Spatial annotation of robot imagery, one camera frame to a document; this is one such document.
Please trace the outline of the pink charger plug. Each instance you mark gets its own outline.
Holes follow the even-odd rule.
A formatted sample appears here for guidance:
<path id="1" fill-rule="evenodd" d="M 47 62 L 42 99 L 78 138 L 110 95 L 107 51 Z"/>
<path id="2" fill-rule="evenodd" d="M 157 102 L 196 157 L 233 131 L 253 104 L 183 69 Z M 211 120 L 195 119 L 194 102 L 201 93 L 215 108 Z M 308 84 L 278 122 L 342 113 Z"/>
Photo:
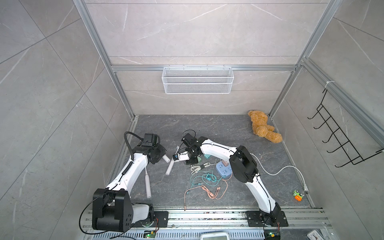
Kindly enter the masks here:
<path id="1" fill-rule="evenodd" d="M 225 167 L 228 167 L 228 166 L 230 165 L 229 162 L 224 161 L 224 160 L 221 160 L 221 163 L 222 163 Z"/>

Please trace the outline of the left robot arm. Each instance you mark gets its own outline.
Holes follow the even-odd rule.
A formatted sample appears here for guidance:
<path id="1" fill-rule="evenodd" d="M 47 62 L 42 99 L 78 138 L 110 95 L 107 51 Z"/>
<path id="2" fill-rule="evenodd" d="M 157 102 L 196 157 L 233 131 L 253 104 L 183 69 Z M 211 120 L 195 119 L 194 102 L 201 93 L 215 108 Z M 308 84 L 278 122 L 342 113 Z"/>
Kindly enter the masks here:
<path id="1" fill-rule="evenodd" d="M 97 189 L 86 206 L 92 207 L 92 229 L 96 231 L 88 233 L 79 224 L 81 232 L 86 235 L 125 233 L 136 224 L 150 227 L 156 220 L 153 205 L 133 204 L 130 194 L 141 172 L 149 163 L 154 165 L 165 157 L 166 149 L 156 134 L 139 137 L 125 132 L 124 140 L 130 157 L 116 178 L 104 189 Z"/>

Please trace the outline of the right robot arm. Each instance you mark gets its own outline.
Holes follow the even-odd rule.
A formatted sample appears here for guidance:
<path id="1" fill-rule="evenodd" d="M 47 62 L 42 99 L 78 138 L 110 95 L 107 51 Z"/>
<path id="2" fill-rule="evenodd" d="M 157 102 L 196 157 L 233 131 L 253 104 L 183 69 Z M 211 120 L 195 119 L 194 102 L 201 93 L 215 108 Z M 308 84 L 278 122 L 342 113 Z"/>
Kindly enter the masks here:
<path id="1" fill-rule="evenodd" d="M 186 134 L 182 142 L 187 147 L 190 160 L 195 160 L 201 155 L 211 155 L 229 163 L 232 175 L 239 182 L 246 184 L 256 199 L 261 212 L 261 221 L 267 226 L 278 225 L 278 217 L 282 213 L 281 207 L 264 186 L 257 163 L 246 147 L 228 147 L 205 137 L 197 139 L 191 134 Z"/>

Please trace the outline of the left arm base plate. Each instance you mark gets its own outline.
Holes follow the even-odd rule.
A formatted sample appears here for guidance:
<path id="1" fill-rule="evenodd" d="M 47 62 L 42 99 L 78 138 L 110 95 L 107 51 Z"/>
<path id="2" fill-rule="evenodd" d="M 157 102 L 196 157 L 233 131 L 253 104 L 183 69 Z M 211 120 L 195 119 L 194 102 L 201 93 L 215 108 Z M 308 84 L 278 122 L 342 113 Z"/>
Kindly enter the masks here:
<path id="1" fill-rule="evenodd" d="M 169 212 L 155 211 L 146 220 L 140 221 L 139 226 L 144 228 L 157 227 L 165 228 L 168 226 Z"/>

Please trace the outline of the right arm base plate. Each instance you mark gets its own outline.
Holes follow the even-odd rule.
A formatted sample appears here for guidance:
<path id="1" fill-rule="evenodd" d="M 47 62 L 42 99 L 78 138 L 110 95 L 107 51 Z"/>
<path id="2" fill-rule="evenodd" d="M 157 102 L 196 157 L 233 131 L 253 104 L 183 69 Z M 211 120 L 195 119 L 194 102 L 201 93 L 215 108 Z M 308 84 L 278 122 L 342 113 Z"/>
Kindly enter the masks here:
<path id="1" fill-rule="evenodd" d="M 289 223 L 283 211 L 277 214 L 266 214 L 261 211 L 246 211 L 245 218 L 249 227 L 288 227 Z"/>

